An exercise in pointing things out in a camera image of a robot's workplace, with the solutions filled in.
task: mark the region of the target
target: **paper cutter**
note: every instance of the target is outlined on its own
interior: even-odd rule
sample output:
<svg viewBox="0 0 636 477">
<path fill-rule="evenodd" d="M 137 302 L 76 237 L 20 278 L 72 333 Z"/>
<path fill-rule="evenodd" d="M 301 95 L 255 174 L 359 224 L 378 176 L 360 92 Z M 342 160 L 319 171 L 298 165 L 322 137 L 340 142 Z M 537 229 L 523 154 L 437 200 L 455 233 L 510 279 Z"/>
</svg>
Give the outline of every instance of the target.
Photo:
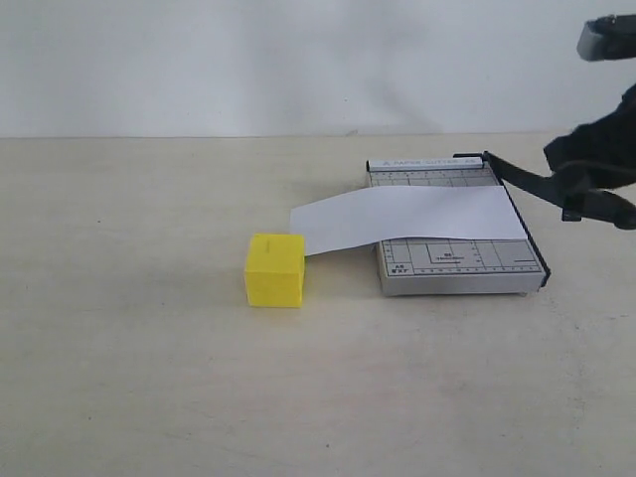
<svg viewBox="0 0 636 477">
<path fill-rule="evenodd" d="M 483 157 L 461 154 L 441 159 L 371 160 L 367 162 L 367 185 L 504 186 Z M 539 291 L 551 272 L 512 198 L 510 201 L 528 233 L 526 240 L 404 238 L 378 243 L 384 295 Z"/>
</svg>

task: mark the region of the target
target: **yellow cube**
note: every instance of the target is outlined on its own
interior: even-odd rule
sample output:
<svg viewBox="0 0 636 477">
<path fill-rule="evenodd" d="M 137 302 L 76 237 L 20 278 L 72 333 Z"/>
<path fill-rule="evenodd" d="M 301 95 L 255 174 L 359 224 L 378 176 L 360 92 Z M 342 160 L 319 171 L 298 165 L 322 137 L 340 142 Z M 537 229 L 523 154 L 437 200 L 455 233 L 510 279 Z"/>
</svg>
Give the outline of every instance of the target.
<svg viewBox="0 0 636 477">
<path fill-rule="evenodd" d="M 244 273 L 250 306 L 299 308 L 305 278 L 304 237 L 254 235 Z"/>
</svg>

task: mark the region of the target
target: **tabletop surface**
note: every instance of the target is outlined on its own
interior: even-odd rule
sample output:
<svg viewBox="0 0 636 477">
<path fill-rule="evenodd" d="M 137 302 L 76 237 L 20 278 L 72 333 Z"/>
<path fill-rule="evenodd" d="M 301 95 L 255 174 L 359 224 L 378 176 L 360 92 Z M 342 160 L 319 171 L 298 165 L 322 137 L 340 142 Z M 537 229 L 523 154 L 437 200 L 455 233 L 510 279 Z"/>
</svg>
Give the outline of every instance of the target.
<svg viewBox="0 0 636 477">
<path fill-rule="evenodd" d="M 538 293 L 385 298 L 361 247 L 246 304 L 251 235 L 370 157 L 554 136 L 0 141 L 0 475 L 632 475 L 634 234 L 511 188 Z"/>
</svg>

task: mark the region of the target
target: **white wall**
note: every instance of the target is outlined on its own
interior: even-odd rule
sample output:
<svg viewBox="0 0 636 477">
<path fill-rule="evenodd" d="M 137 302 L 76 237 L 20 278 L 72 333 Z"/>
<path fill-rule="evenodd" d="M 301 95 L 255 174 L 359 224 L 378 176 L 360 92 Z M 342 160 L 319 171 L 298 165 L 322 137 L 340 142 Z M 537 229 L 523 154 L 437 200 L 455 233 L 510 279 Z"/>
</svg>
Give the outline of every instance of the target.
<svg viewBox="0 0 636 477">
<path fill-rule="evenodd" d="M 633 0 L 0 0 L 1 136 L 510 131 L 604 115 Z"/>
</svg>

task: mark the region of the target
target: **white paper strip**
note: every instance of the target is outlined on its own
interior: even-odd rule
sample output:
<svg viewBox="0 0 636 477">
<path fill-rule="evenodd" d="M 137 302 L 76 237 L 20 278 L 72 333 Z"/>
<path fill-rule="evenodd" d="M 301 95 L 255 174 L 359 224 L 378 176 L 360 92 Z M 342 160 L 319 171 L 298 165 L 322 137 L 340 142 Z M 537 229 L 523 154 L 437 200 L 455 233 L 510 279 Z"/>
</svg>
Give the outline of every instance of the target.
<svg viewBox="0 0 636 477">
<path fill-rule="evenodd" d="M 503 186 L 381 186 L 291 211 L 290 233 L 305 237 L 305 254 L 388 239 L 526 239 Z"/>
</svg>

